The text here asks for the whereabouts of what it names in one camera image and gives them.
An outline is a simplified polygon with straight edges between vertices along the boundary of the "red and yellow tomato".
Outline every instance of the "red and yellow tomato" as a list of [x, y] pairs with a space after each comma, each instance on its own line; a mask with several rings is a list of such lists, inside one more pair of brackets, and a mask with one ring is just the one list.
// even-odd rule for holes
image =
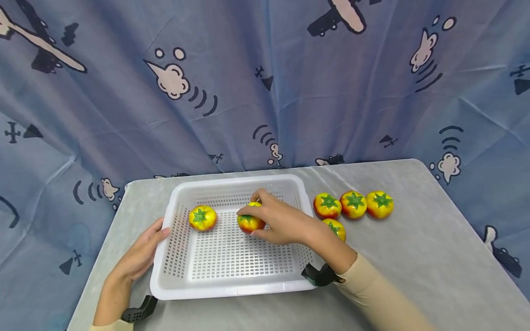
[[[261, 207], [261, 203], [259, 202], [251, 202], [249, 205]], [[237, 225], [239, 225], [241, 231], [249, 235], [254, 230], [263, 230], [267, 224], [263, 220], [252, 215], [239, 215], [237, 216]]]
[[340, 197], [342, 213], [349, 218], [359, 218], [364, 215], [367, 207], [366, 198], [357, 191], [348, 191]]
[[322, 221], [330, 227], [330, 229], [337, 235], [337, 237], [340, 238], [340, 240], [346, 241], [346, 230], [344, 229], [344, 225], [342, 225], [341, 222], [332, 218], [326, 218]]
[[375, 218], [385, 218], [394, 210], [394, 200], [383, 191], [374, 191], [366, 196], [367, 211]]
[[213, 229], [217, 222], [217, 213], [208, 205], [198, 205], [189, 216], [190, 225], [197, 231], [208, 231]]
[[342, 211], [340, 201], [329, 193], [320, 193], [317, 195], [313, 200], [313, 208], [320, 218], [336, 219]]

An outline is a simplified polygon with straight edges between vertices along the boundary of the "right hand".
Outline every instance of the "right hand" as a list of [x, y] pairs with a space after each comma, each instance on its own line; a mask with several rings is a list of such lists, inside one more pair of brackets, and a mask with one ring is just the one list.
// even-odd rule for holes
[[307, 245], [311, 232], [314, 232], [313, 229], [323, 224], [304, 212], [276, 199], [265, 189], [258, 189], [250, 198], [251, 202], [257, 200], [261, 200], [262, 206], [246, 206], [240, 209], [237, 214], [252, 215], [267, 223], [270, 230], [255, 230], [252, 232], [252, 236], [264, 239], [270, 243], [278, 245], [291, 243]]

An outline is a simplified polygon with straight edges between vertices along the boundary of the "white plastic basket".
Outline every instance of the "white plastic basket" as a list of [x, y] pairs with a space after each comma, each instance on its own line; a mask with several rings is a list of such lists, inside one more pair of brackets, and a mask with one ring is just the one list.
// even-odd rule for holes
[[[188, 182], [171, 194], [163, 227], [170, 236], [156, 249], [150, 288], [160, 300], [248, 296], [314, 289], [301, 272], [315, 261], [309, 248], [278, 246], [251, 237], [237, 225], [236, 211], [263, 187], [312, 216], [304, 183], [294, 175]], [[217, 224], [198, 232], [188, 214], [199, 204], [217, 212]]]

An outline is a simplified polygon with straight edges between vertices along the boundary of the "blue curtain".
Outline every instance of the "blue curtain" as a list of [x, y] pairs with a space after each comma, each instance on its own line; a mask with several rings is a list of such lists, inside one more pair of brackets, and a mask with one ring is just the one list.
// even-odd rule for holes
[[409, 157], [530, 295], [529, 2], [0, 6], [6, 330], [66, 328], [130, 181]]

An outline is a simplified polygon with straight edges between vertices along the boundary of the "table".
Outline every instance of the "table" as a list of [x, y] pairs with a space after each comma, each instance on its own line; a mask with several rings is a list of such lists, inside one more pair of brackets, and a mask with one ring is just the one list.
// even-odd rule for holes
[[[299, 176], [309, 197], [355, 189], [384, 190], [395, 200], [386, 220], [344, 221], [347, 242], [362, 252], [415, 302], [439, 330], [523, 330], [530, 304], [486, 249], [425, 165], [415, 159], [176, 177], [132, 182], [112, 223], [70, 322], [87, 330], [107, 274], [136, 238], [161, 216], [180, 183], [269, 174]], [[148, 272], [135, 285], [131, 306], [148, 289]], [[261, 296], [159, 301], [136, 330], [371, 330], [330, 285]]]

